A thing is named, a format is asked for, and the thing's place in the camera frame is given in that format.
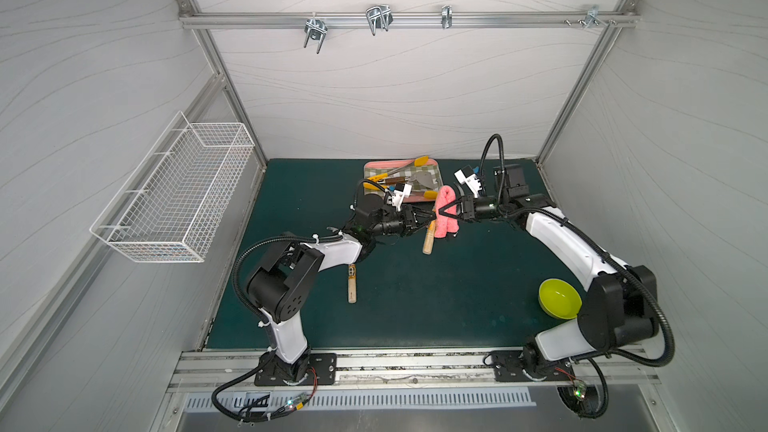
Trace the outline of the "pink rag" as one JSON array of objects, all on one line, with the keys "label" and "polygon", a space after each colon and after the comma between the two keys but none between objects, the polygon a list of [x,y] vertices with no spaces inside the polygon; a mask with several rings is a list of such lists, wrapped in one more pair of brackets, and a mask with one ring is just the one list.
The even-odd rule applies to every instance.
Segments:
[{"label": "pink rag", "polygon": [[456,216],[457,193],[451,186],[442,186],[437,192],[434,210],[436,214],[434,238],[443,239],[459,232]]}]

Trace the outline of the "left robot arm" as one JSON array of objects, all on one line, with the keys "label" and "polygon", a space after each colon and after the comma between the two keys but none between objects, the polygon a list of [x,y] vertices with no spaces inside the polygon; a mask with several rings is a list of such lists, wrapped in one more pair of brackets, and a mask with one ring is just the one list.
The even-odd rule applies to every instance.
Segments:
[{"label": "left robot arm", "polygon": [[353,265],[370,255],[383,236],[410,236],[435,218],[418,205],[371,194],[351,205],[351,215],[326,236],[293,233],[263,239],[236,259],[230,275],[238,300],[267,329],[269,352],[288,366],[307,360],[300,311],[320,272]]}]

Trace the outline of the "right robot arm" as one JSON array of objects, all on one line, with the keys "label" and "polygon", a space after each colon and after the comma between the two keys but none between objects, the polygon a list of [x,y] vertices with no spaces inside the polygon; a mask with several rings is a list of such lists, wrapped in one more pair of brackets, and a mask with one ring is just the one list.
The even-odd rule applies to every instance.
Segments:
[{"label": "right robot arm", "polygon": [[464,196],[456,211],[465,222],[518,223],[555,254],[585,291],[574,319],[538,333],[524,346],[520,363],[530,376],[540,378],[566,359],[617,355],[656,368],[673,360],[674,333],[658,302],[654,273],[607,252],[551,199],[536,194],[503,202]]}]

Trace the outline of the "small metal spatula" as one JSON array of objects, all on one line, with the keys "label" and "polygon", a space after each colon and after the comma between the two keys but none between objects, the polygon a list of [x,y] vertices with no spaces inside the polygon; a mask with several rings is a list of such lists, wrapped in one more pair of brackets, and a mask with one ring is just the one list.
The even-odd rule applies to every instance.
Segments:
[{"label": "small metal spatula", "polygon": [[419,190],[432,190],[435,188],[435,178],[427,171],[418,171],[412,175],[388,177],[383,181],[384,185],[394,186],[395,184],[406,183]]}]

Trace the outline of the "lime green bowl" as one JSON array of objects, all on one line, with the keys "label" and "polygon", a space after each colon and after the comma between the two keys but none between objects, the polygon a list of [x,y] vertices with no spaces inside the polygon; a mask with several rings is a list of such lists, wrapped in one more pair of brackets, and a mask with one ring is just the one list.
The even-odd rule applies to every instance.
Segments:
[{"label": "lime green bowl", "polygon": [[559,320],[576,319],[582,307],[578,291],[568,282],[556,278],[540,284],[538,303],[548,316]]}]

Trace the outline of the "metal U-bolt clamp left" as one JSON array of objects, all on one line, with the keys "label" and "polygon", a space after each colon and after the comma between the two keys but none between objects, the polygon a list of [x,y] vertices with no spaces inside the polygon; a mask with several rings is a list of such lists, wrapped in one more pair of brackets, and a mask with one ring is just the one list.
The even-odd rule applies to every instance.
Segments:
[{"label": "metal U-bolt clamp left", "polygon": [[322,50],[322,46],[328,33],[328,27],[326,23],[316,17],[309,18],[305,22],[304,32],[305,38],[303,47],[307,48],[310,42],[315,42],[316,53],[319,54]]}]

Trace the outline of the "metal u-bolt clamp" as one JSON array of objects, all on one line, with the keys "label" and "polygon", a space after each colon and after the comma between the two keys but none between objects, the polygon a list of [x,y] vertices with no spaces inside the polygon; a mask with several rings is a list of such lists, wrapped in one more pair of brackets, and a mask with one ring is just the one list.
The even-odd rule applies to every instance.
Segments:
[{"label": "metal u-bolt clamp", "polygon": [[389,5],[375,5],[365,12],[366,21],[371,34],[375,36],[379,30],[388,32],[393,22],[392,10]]},{"label": "metal u-bolt clamp", "polygon": [[326,23],[316,17],[309,18],[305,22],[304,32],[305,38],[303,47],[307,48],[310,42],[315,42],[316,53],[319,54],[322,50],[322,46],[328,33],[328,27]]}]

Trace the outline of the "metal U-bolt clamp middle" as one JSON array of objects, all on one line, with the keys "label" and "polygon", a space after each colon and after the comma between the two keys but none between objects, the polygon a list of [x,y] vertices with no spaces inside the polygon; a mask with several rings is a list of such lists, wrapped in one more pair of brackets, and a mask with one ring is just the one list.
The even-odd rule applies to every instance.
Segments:
[{"label": "metal U-bolt clamp middle", "polygon": [[366,21],[371,34],[375,36],[379,30],[388,32],[393,22],[392,10],[389,5],[375,5],[365,12]]}]

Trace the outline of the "white vent strip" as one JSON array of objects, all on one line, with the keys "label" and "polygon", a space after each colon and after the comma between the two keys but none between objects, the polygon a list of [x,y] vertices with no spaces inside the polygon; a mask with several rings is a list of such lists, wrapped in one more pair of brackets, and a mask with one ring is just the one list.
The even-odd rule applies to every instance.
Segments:
[{"label": "white vent strip", "polygon": [[[274,412],[297,391],[245,391],[220,395],[221,404],[236,412],[253,402],[258,412]],[[479,410],[534,407],[526,387],[408,388],[374,390],[320,390],[307,404],[310,411],[347,410]]]}]

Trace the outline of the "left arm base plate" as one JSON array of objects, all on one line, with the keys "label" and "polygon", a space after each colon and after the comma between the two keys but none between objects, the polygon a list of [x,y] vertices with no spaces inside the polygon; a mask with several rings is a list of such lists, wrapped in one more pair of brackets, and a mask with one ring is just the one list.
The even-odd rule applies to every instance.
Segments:
[{"label": "left arm base plate", "polygon": [[274,352],[261,355],[254,376],[256,386],[333,385],[336,381],[337,355],[303,353],[296,362],[288,363]]}]

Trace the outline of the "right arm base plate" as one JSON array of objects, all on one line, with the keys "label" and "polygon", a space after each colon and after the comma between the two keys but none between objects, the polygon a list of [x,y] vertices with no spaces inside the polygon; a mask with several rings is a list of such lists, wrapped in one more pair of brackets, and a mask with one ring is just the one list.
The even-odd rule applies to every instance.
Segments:
[{"label": "right arm base plate", "polygon": [[547,361],[532,348],[493,350],[482,364],[492,370],[496,382],[570,381],[575,373],[565,361]]}]

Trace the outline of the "metal bracket with bolts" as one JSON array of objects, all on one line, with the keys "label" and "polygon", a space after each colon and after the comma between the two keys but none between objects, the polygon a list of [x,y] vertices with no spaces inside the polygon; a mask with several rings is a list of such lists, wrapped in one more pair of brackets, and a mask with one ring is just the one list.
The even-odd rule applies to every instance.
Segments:
[{"label": "metal bracket with bolts", "polygon": [[586,30],[591,28],[612,28],[617,25],[617,22],[613,19],[604,19],[600,15],[599,7],[595,5],[588,9],[582,18],[578,20],[565,19],[564,24],[571,28]]}]

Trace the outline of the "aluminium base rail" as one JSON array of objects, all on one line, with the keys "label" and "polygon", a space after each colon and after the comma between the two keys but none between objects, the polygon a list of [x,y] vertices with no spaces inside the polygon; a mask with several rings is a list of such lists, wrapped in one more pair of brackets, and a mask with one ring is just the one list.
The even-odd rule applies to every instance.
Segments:
[{"label": "aluminium base rail", "polygon": [[[336,381],[323,390],[384,388],[501,387],[492,370],[482,364],[491,347],[318,349],[337,355]],[[168,392],[209,392],[255,368],[262,352],[205,350],[181,354],[167,386]],[[597,385],[598,375],[585,361],[568,362],[579,378]],[[559,386],[570,381],[507,382],[511,386]]]}]

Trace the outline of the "aluminium crossbar rail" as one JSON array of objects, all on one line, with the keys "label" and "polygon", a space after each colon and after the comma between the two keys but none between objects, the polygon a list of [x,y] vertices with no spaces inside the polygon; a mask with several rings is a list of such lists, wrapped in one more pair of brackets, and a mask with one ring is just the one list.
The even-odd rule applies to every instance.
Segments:
[{"label": "aluminium crossbar rail", "polygon": [[[571,28],[565,19],[578,20],[587,11],[555,12],[467,12],[453,9],[453,29]],[[604,19],[613,19],[615,27],[634,27],[641,16],[627,12],[600,11]],[[390,29],[443,29],[441,10],[429,12],[392,12]],[[182,17],[185,29],[199,30],[302,30],[309,18],[323,20],[329,30],[367,29],[363,12],[316,13],[198,13]]]}]

